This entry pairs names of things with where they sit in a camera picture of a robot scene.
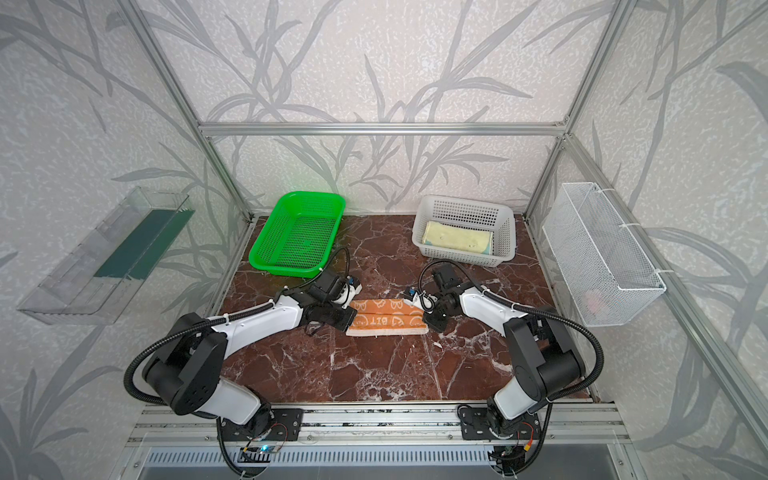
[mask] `green plastic basket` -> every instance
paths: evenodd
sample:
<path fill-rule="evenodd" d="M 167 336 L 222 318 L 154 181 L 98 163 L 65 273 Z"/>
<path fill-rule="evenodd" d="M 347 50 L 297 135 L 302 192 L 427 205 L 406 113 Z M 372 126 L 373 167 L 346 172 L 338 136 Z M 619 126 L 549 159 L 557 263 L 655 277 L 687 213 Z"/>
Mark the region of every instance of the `green plastic basket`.
<path fill-rule="evenodd" d="M 328 261 L 345 206 L 336 194 L 283 195 L 250 249 L 250 264 L 273 275 L 317 275 Z"/>

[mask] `marble table surface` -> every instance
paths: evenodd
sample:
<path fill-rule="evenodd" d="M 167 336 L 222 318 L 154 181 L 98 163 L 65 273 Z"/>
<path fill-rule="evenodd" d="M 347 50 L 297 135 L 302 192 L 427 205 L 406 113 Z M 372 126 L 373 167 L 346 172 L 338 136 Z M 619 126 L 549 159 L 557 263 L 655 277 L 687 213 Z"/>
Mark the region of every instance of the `marble table surface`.
<path fill-rule="evenodd" d="M 413 219 L 342 219 L 335 246 L 347 246 L 352 253 L 350 273 L 363 284 L 359 299 L 402 296 L 416 282 L 428 259 L 411 242 Z M 528 231 L 520 217 L 515 220 L 515 258 L 496 268 L 472 266 L 470 273 L 509 299 L 551 305 Z M 257 221 L 222 313 L 263 303 L 283 285 L 300 283 L 257 271 L 248 263 L 264 221 Z M 333 266 L 343 272 L 342 254 Z M 503 337 L 475 319 L 452 319 L 444 333 L 419 336 L 350 337 L 327 325 L 309 333 L 297 328 L 241 349 L 226 360 L 223 374 L 268 402 L 483 400 L 511 378 Z"/>

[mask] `wall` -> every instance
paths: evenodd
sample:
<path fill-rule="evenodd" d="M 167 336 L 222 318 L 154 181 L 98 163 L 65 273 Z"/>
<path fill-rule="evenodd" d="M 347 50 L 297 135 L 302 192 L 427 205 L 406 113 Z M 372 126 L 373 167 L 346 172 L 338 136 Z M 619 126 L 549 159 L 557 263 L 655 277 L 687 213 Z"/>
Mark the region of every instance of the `wall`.
<path fill-rule="evenodd" d="M 121 371 L 212 300 L 241 220 L 112 2 L 0 2 L 0 474 L 107 476 L 141 403 Z M 46 326 L 20 300 L 134 186 L 196 210 L 111 326 Z"/>
<path fill-rule="evenodd" d="M 768 2 L 635 8 L 576 135 L 677 275 L 768 392 Z M 574 314 L 540 226 L 558 298 Z M 703 360 L 657 300 L 606 348 L 598 381 L 620 406 L 650 478 L 768 478 L 768 460 Z"/>
<path fill-rule="evenodd" d="M 209 122 L 561 121 L 614 4 L 139 3 L 198 117 Z M 413 212 L 427 193 L 522 212 L 552 143 L 548 137 L 217 139 L 254 210 L 288 191 L 322 190 L 341 193 L 353 211 L 372 212 Z"/>

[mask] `folded towel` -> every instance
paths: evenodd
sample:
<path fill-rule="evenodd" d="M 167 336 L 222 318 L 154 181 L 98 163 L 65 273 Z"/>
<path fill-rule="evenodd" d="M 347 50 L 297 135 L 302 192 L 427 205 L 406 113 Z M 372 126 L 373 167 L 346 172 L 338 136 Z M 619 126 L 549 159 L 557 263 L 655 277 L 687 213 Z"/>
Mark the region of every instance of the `folded towel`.
<path fill-rule="evenodd" d="M 353 300 L 357 316 L 346 331 L 348 336 L 423 335 L 429 327 L 424 312 L 406 305 L 402 299 Z"/>
<path fill-rule="evenodd" d="M 426 230 L 424 230 L 422 243 L 435 247 L 491 255 L 493 252 L 493 232 L 451 227 L 430 220 L 427 222 Z"/>

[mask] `white plastic basket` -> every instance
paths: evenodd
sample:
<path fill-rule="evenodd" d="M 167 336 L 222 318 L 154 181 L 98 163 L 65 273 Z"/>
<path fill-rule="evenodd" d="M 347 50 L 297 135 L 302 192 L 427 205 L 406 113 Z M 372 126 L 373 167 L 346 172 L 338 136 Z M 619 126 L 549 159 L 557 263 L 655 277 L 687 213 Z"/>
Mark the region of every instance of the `white plastic basket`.
<path fill-rule="evenodd" d="M 427 222 L 434 220 L 444 225 L 493 232 L 492 255 L 464 252 L 452 248 L 435 247 L 422 243 Z M 413 223 L 413 243 L 422 255 L 431 258 L 447 258 L 457 262 L 482 266 L 497 266 L 512 260 L 517 246 L 515 240 L 515 215 L 504 205 L 489 204 L 462 198 L 426 195 L 419 204 Z"/>
<path fill-rule="evenodd" d="M 597 184 L 562 184 L 543 229 L 587 326 L 624 325 L 667 289 Z"/>

